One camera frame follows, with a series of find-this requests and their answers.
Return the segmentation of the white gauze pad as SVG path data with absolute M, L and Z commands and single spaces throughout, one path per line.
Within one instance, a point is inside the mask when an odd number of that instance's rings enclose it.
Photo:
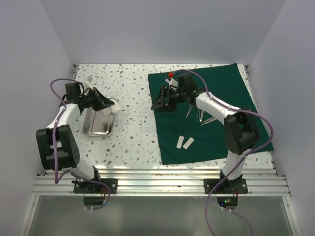
M 102 113 L 105 115 L 105 117 L 111 116 L 112 115 L 112 109 L 106 108 L 106 109 L 102 110 Z
M 111 110 L 113 114 L 121 110 L 121 106 L 117 101 L 114 101 L 114 105 L 111 106 Z

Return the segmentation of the steel forceps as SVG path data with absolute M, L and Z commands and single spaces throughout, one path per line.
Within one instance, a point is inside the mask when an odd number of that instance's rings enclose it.
M 189 115 L 190 115 L 190 113 L 191 113 L 192 110 L 193 110 L 193 106 L 190 105 L 190 106 L 189 106 L 189 110 L 188 110 L 187 115 L 186 115 L 186 118 L 189 117 Z

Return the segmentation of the steel scissors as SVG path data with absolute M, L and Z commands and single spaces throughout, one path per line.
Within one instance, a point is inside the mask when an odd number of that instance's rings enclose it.
M 203 121 L 203 116 L 204 116 L 204 111 L 203 110 L 198 110 L 197 111 L 196 120 L 199 121 L 199 122 L 202 122 Z

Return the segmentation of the white gauze strip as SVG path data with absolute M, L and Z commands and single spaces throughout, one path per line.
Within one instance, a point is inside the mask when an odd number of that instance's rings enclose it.
M 180 149 L 182 147 L 183 141 L 184 141 L 184 136 L 179 136 L 176 148 Z
M 190 137 L 183 145 L 184 149 L 188 149 L 190 145 L 194 142 L 194 138 Z

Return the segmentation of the green surgical drape cloth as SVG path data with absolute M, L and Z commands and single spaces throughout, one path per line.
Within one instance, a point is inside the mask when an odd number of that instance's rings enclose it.
M 193 75 L 199 88 L 207 86 L 223 101 L 257 111 L 243 66 L 235 63 L 193 71 L 202 77 Z M 228 149 L 224 144 L 223 125 L 218 120 L 203 124 L 211 118 L 210 114 L 180 103 L 175 111 L 154 112 L 154 116 L 163 165 L 197 164 L 226 158 Z

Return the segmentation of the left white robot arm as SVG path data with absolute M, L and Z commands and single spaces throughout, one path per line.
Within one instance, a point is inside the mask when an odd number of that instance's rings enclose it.
M 85 109 L 113 114 L 120 106 L 90 84 L 71 79 L 65 84 L 65 95 L 57 97 L 61 101 L 58 114 L 46 128 L 37 130 L 35 134 L 42 167 L 55 172 L 55 184 L 70 173 L 79 182 L 85 182 L 91 193 L 97 193 L 102 187 L 99 172 L 96 167 L 80 161 L 71 125 Z

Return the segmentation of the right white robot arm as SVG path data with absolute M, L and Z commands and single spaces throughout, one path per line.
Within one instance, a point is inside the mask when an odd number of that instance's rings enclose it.
M 218 120 L 224 127 L 224 143 L 228 149 L 226 163 L 220 173 L 219 187 L 232 192 L 243 176 L 245 156 L 259 140 L 259 131 L 251 111 L 241 111 L 211 94 L 207 88 L 198 87 L 193 79 L 195 72 L 183 70 L 174 79 L 169 73 L 167 86 L 160 88 L 151 109 L 156 112 L 173 112 L 179 103 L 188 103 Z

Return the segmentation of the stainless steel tray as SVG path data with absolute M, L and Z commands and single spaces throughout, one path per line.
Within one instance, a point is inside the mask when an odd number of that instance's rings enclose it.
M 113 132 L 115 114 L 105 117 L 101 111 L 92 108 L 87 109 L 83 124 L 83 134 L 90 137 L 105 138 Z

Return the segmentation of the steel tweezers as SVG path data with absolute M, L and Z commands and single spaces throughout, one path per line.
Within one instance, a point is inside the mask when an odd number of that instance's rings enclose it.
M 207 120 L 205 120 L 205 121 L 202 121 L 201 122 L 201 125 L 206 125 L 206 124 L 209 124 L 209 123 L 211 123 L 211 122 L 213 122 L 213 121 L 216 121 L 217 119 L 215 118 L 215 117 L 212 117 L 212 118 L 209 118 L 209 119 L 207 119 Z

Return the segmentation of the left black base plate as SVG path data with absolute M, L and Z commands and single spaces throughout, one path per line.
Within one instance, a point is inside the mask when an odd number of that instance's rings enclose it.
M 109 187 L 110 194 L 117 193 L 118 180 L 116 178 L 102 178 L 100 182 L 102 182 L 102 184 L 73 180 L 71 183 L 74 184 L 73 192 L 75 194 L 98 194 L 101 193 L 101 190 L 105 187 L 105 184 Z

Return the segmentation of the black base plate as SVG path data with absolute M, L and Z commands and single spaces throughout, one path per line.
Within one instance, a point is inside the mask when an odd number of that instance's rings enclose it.
M 205 194 L 209 194 L 219 181 L 218 178 L 203 179 Z M 226 179 L 212 191 L 213 194 L 248 194 L 248 192 L 247 182 L 244 178 L 238 180 Z
M 116 178 L 102 178 L 100 182 L 102 182 L 102 184 L 73 180 L 71 183 L 74 184 L 73 192 L 75 194 L 98 194 L 101 193 L 101 190 L 105 187 L 105 184 L 109 187 L 110 194 L 117 193 L 118 180 Z

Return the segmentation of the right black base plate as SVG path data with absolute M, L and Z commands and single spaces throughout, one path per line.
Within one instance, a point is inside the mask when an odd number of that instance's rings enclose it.
M 218 178 L 203 179 L 205 194 L 209 194 L 219 181 Z M 238 180 L 226 179 L 212 191 L 213 194 L 248 194 L 248 192 L 247 182 L 244 178 Z

